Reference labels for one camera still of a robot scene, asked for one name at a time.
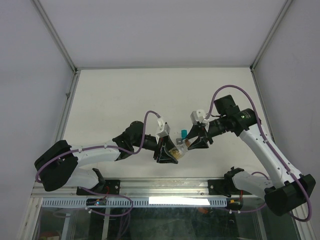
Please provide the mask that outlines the clear bottle yellow capsules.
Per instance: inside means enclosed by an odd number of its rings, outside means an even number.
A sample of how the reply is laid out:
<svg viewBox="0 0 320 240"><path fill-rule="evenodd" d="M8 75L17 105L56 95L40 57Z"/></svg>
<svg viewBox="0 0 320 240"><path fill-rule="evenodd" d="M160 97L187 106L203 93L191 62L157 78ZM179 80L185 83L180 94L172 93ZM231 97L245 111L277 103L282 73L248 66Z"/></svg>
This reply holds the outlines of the clear bottle yellow capsules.
<svg viewBox="0 0 320 240"><path fill-rule="evenodd" d="M188 147L185 144L179 144L169 150L169 153L175 160L181 159L188 152Z"/></svg>

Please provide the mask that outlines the weekly pill organizer box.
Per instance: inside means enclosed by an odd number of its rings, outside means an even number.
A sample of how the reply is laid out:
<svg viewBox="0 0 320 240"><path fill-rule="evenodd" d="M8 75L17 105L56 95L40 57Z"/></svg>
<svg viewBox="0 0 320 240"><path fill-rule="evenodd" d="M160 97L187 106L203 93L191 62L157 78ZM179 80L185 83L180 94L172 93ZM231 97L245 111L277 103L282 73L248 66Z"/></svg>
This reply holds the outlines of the weekly pill organizer box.
<svg viewBox="0 0 320 240"><path fill-rule="evenodd" d="M180 145L183 143L183 141L186 139L188 135L188 131L186 129L182 129L180 131L180 136L176 138L176 144Z"/></svg>

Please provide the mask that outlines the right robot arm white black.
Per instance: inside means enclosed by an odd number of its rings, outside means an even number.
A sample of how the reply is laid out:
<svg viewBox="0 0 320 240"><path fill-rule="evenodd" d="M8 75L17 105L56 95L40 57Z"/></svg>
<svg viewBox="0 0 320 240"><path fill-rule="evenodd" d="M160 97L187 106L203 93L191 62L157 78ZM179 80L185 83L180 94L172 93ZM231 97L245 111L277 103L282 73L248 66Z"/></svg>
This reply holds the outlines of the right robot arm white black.
<svg viewBox="0 0 320 240"><path fill-rule="evenodd" d="M307 203L316 180L311 174L304 175L295 168L264 134L255 111L250 108L240 110L231 95L215 100L214 104L220 115L215 120L208 120L202 109L191 113L192 128L187 139L194 139L194 142L188 149L207 149L214 137L232 132L251 149L269 176L265 179L232 167L214 189L227 197L240 190L248 192L263 199L277 216Z"/></svg>

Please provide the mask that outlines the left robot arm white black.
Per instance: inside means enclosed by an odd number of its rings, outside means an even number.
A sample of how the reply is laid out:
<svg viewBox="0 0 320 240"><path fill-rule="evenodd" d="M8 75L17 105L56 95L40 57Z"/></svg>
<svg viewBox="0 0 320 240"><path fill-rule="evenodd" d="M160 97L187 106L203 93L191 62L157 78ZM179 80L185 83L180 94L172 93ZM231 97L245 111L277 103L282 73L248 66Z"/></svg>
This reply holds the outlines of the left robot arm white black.
<svg viewBox="0 0 320 240"><path fill-rule="evenodd" d="M168 133L157 136L144 134L141 121L132 122L119 136L100 145L72 146L60 140L43 153L35 162L36 181L47 192L62 187L79 187L100 194L105 188L105 179L97 168L85 166L100 162L116 162L132 156L135 147L153 152L159 164L178 164L170 153L174 144Z"/></svg>

